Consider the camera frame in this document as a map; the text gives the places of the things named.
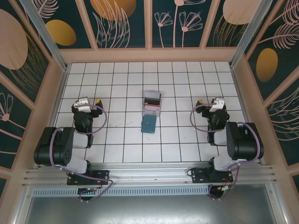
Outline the red edged card stack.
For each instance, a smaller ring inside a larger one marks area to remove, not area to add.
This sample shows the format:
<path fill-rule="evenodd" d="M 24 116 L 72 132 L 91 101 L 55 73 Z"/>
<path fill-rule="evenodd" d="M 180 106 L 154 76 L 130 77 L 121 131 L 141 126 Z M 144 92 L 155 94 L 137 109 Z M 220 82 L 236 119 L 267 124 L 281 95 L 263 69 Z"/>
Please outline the red edged card stack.
<path fill-rule="evenodd" d="M 149 105 L 149 104 L 146 104 L 144 106 L 144 114 L 160 116 L 160 109 L 161 108 L 160 108 L 159 105 Z"/>

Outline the clear acrylic card holder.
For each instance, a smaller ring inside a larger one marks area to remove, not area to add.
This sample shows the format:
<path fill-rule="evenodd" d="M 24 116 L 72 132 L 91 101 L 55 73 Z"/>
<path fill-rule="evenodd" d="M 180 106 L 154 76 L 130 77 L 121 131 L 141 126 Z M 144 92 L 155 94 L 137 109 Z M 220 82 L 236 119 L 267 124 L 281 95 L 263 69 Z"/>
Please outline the clear acrylic card holder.
<path fill-rule="evenodd" d="M 143 115 L 154 115 L 159 117 L 161 112 L 162 94 L 156 91 L 143 92 Z"/>

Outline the grey metal sheet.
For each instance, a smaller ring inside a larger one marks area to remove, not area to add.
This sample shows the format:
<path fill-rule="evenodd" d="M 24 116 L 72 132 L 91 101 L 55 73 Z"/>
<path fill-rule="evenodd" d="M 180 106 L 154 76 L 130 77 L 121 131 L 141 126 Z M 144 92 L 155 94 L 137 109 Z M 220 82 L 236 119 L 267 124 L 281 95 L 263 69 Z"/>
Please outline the grey metal sheet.
<path fill-rule="evenodd" d="M 276 224 L 266 203 L 223 203 L 207 196 L 34 198 L 25 224 Z"/>

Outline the aluminium side rail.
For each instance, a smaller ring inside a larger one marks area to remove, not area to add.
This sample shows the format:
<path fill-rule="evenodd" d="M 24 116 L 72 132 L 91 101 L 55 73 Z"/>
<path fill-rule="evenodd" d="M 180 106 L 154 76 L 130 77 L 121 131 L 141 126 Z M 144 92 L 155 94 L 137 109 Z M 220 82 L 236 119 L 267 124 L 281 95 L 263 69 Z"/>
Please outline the aluminium side rail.
<path fill-rule="evenodd" d="M 46 70 L 35 102 L 35 108 L 37 109 L 35 120 L 37 122 L 38 134 L 35 140 L 36 146 L 32 150 L 33 153 L 38 149 L 39 140 L 44 129 L 56 125 L 67 77 L 68 70 L 62 70 L 57 65 L 51 64 Z"/>
<path fill-rule="evenodd" d="M 233 78 L 233 81 L 234 81 L 234 84 L 235 84 L 238 99 L 239 99 L 241 109 L 242 109 L 242 112 L 243 112 L 243 116 L 244 116 L 244 120 L 245 120 L 244 125 L 248 127 L 248 130 L 251 133 L 252 137 L 254 138 L 254 142 L 255 142 L 255 147 L 256 147 L 255 157 L 250 161 L 245 161 L 245 163 L 250 163 L 250 162 L 254 162 L 254 161 L 259 159 L 259 157 L 261 155 L 261 151 L 262 151 L 261 150 L 262 149 L 262 147 L 261 147 L 262 142 L 261 142 L 261 139 L 259 137 L 259 133 L 258 133 L 257 129 L 250 126 L 250 124 L 254 125 L 254 123 L 251 123 L 252 119 L 251 119 L 250 114 L 249 114 L 249 110 L 248 110 L 247 103 L 246 103 L 246 100 L 245 100 L 244 91 L 242 90 L 242 85 L 241 85 L 240 81 L 238 80 L 238 76 L 237 76 L 237 74 L 236 74 L 236 72 L 234 71 L 233 68 L 230 68 L 230 71 L 231 71 L 231 74 L 232 74 L 232 78 Z"/>

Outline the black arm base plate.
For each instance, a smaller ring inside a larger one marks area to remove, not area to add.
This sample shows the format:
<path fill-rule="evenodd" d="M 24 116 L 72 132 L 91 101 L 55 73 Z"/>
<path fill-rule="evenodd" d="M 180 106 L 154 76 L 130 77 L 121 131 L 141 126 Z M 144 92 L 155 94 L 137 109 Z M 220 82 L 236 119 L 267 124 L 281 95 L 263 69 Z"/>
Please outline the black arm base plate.
<path fill-rule="evenodd" d="M 193 183 L 225 183 L 233 182 L 232 173 L 229 171 L 217 171 L 209 168 L 192 168 L 191 178 Z"/>
<path fill-rule="evenodd" d="M 107 180 L 109 178 L 109 170 L 93 170 L 91 172 L 84 173 L 83 175 L 97 179 Z M 97 180 L 84 178 L 78 175 L 67 173 L 68 186 L 83 186 L 83 185 L 98 185 Z"/>

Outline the aluminium mounting rail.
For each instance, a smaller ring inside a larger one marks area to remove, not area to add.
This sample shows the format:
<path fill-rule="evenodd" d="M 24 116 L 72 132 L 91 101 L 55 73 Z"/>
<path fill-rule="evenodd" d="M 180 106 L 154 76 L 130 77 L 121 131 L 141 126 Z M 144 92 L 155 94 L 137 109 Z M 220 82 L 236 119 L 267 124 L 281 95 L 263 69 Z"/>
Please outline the aluminium mounting rail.
<path fill-rule="evenodd" d="M 192 180 L 186 172 L 190 168 L 205 168 L 207 162 L 141 162 L 141 163 L 94 163 L 95 170 L 109 170 L 115 187 L 184 186 Z M 271 165 L 243 164 L 233 172 L 238 184 L 264 184 L 276 182 Z M 28 169 L 21 183 L 31 187 L 66 186 L 67 175 L 53 167 Z"/>

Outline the aluminium frame post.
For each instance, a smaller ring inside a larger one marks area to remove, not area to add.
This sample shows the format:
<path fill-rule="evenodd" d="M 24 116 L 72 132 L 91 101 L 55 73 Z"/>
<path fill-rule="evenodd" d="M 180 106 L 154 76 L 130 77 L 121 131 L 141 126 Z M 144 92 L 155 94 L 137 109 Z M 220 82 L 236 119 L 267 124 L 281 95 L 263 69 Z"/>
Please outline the aluminium frame post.
<path fill-rule="evenodd" d="M 234 68 L 239 63 L 241 57 L 244 54 L 245 49 L 249 45 L 251 39 L 255 35 L 256 31 L 258 30 L 258 27 L 262 23 L 264 17 L 266 16 L 267 12 L 269 11 L 269 8 L 271 7 L 273 0 L 260 0 L 260 3 L 256 9 L 256 11 L 253 14 L 253 17 L 251 21 L 249 22 L 248 26 L 246 27 L 236 49 L 232 56 L 232 59 L 229 63 L 231 70 L 234 70 Z"/>
<path fill-rule="evenodd" d="M 52 53 L 54 59 L 58 63 L 59 67 L 61 68 L 62 71 L 67 70 L 67 63 L 63 59 L 63 56 L 61 55 L 58 46 L 54 42 L 53 38 L 51 37 L 44 21 L 38 14 L 34 3 L 31 0 L 19 0 L 20 3 L 22 4 L 24 10 L 27 12 L 29 18 L 33 22 L 35 28 L 41 35 L 42 39 L 44 40 L 46 46 Z"/>

